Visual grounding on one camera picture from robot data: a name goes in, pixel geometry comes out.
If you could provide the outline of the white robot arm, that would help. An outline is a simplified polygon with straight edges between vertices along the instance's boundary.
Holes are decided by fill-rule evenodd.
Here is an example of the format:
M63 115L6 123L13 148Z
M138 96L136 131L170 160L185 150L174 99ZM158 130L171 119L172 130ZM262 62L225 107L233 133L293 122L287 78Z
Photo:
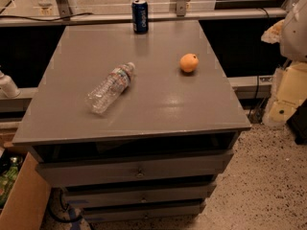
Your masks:
M281 31L280 53L292 61L307 61L307 0L299 0L287 14Z

